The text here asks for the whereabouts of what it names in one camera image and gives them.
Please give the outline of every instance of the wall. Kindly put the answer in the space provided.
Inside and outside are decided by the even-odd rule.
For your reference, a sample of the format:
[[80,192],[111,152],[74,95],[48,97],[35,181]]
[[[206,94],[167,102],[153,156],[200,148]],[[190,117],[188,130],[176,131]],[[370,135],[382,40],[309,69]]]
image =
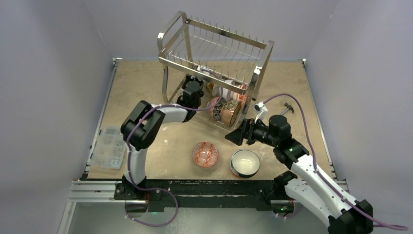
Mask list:
[[159,31],[179,10],[275,42],[272,59],[306,58],[338,0],[85,0],[113,57],[157,59]]
[[412,11],[409,0],[340,1],[306,61],[339,178],[402,225],[413,216]]
[[111,57],[82,0],[4,0],[0,22],[1,233],[56,233]]

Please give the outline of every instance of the floor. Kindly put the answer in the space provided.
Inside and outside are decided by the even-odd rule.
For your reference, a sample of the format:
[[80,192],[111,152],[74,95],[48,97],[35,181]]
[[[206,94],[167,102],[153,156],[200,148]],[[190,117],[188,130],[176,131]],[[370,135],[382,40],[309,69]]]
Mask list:
[[[169,70],[168,96],[172,94],[185,74]],[[102,125],[120,125],[140,100],[150,103],[164,103],[162,99],[163,69],[158,61],[121,61],[117,69]],[[257,101],[263,101],[277,93],[289,93],[295,96],[303,107],[308,125],[308,132],[321,168],[332,175],[318,118],[313,106],[308,82],[302,64],[299,62],[269,62],[261,84]],[[279,114],[288,102],[296,112],[285,116],[291,125],[293,137],[310,149],[305,137],[304,125],[299,108],[289,97],[279,97],[269,103],[269,113],[264,119],[268,122],[271,115]],[[187,123],[169,123],[161,126],[155,142],[148,150],[146,175],[151,179],[238,179],[229,169],[229,158],[238,149],[255,152],[261,161],[261,167],[250,179],[273,179],[288,169],[279,163],[273,149],[259,142],[254,145],[237,146],[224,139],[228,132],[202,118],[206,113],[198,113]],[[254,117],[250,109],[247,117]],[[203,141],[215,144],[219,150],[218,162],[210,168],[201,168],[192,160],[193,147]],[[104,169],[91,166],[88,178],[118,179],[126,171],[126,157],[122,167]]]

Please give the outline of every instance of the hammer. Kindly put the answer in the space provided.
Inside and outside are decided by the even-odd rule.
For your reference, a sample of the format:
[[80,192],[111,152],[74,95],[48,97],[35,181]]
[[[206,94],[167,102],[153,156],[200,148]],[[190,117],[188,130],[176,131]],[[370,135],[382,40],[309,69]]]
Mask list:
[[291,106],[291,105],[289,105],[287,102],[284,104],[284,106],[286,106],[287,107],[287,109],[285,109],[280,115],[281,116],[283,116],[285,113],[287,113],[287,111],[289,111],[289,110],[291,110],[292,112],[293,112],[293,114],[294,114],[294,108]]

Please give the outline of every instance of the cable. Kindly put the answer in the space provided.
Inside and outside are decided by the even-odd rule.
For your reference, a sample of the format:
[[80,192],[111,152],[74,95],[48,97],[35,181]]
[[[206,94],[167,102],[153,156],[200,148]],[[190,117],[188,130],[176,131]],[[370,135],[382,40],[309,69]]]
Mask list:
[[317,175],[322,179],[322,181],[324,181],[324,183],[326,183],[327,186],[330,187],[349,206],[354,208],[357,212],[362,214],[367,219],[377,223],[377,225],[374,225],[374,227],[380,227],[380,228],[385,227],[385,228],[389,228],[389,229],[393,229],[393,230],[397,230],[397,231],[407,231],[407,230],[409,230],[408,227],[400,226],[400,225],[387,224],[387,223],[384,223],[384,222],[382,222],[382,221],[380,221],[376,218],[373,218],[370,215],[366,214],[364,211],[360,210],[357,206],[353,205],[348,199],[344,199],[344,196],[340,193],[340,191],[338,191],[330,182],[328,182],[326,180],[326,178],[317,170],[316,154],[314,153],[314,148],[313,148],[313,145],[310,142],[310,137],[308,135],[307,123],[305,121],[304,111],[302,110],[302,107],[301,107],[300,103],[298,102],[298,100],[294,96],[292,96],[291,94],[282,93],[282,94],[277,94],[277,95],[274,95],[274,96],[270,97],[269,99],[265,100],[263,103],[266,104],[270,100],[272,100],[276,97],[280,97],[280,96],[289,96],[290,98],[292,98],[297,103],[298,107],[300,108],[302,121],[304,122],[305,136],[307,137],[308,145],[310,146],[311,152],[313,153],[314,170],[317,173]]
[[[220,102],[221,98],[222,98],[222,88],[220,88],[220,96],[219,96],[218,101],[215,103],[215,105]],[[174,200],[174,202],[175,202],[176,210],[175,210],[175,213],[173,214],[173,216],[172,216],[172,218],[171,218],[170,220],[166,221],[165,223],[161,223],[161,224],[151,224],[151,223],[147,223],[147,222],[143,222],[143,221],[137,220],[137,219],[135,219],[134,217],[132,217],[132,216],[130,216],[130,215],[128,214],[128,211],[127,211],[127,209],[126,209],[126,207],[125,207],[125,214],[126,214],[126,217],[127,217],[127,218],[129,218],[130,220],[135,221],[135,222],[137,222],[137,223],[140,223],[140,224],[149,226],[149,227],[163,227],[163,226],[166,226],[166,225],[170,224],[170,223],[176,218],[176,216],[177,216],[177,214],[178,214],[178,210],[179,210],[178,200],[176,199],[175,195],[173,195],[173,193],[171,193],[170,191],[168,191],[168,190],[166,190],[166,189],[162,189],[162,188],[149,188],[149,189],[141,188],[141,187],[139,187],[139,186],[136,184],[136,182],[134,181],[134,179],[133,179],[133,177],[132,177],[132,173],[131,173],[132,146],[130,145],[130,140],[131,140],[131,138],[132,138],[133,133],[136,131],[136,129],[142,124],[142,122],[143,122],[144,120],[146,120],[146,119],[148,118],[148,116],[149,116],[152,112],[154,112],[154,111],[157,110],[157,109],[162,109],[162,108],[166,108],[166,107],[175,107],[175,108],[181,108],[181,109],[188,110],[188,111],[206,111],[206,110],[209,110],[209,109],[214,108],[215,105],[212,105],[212,106],[207,107],[207,108],[204,108],[204,109],[194,109],[194,108],[189,108],[189,107],[185,107],[185,106],[179,106],[179,105],[176,105],[176,104],[174,104],[174,105],[168,104],[168,105],[162,105],[162,106],[160,105],[160,106],[155,106],[154,108],[150,109],[150,110],[149,110],[146,114],[144,114],[143,117],[139,120],[138,124],[132,129],[132,131],[131,131],[131,132],[129,133],[129,135],[128,135],[128,138],[126,139],[126,145],[128,146],[128,149],[129,149],[129,152],[128,152],[128,160],[127,160],[127,161],[128,161],[128,163],[127,163],[127,166],[128,166],[128,175],[129,175],[129,178],[131,179],[131,183],[132,183],[132,185],[133,185],[135,188],[137,188],[137,189],[139,189],[139,190],[141,190],[141,191],[161,190],[161,191],[164,191],[164,192],[168,193],[169,195],[172,196],[172,198],[173,198],[173,200]]]

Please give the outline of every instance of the orange patterned bowl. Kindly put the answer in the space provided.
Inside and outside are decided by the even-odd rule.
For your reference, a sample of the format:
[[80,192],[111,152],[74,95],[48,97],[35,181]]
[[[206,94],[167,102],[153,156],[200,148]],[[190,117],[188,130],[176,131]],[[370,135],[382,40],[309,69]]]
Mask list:
[[201,142],[192,150],[192,158],[200,167],[212,167],[218,161],[219,152],[214,144]]

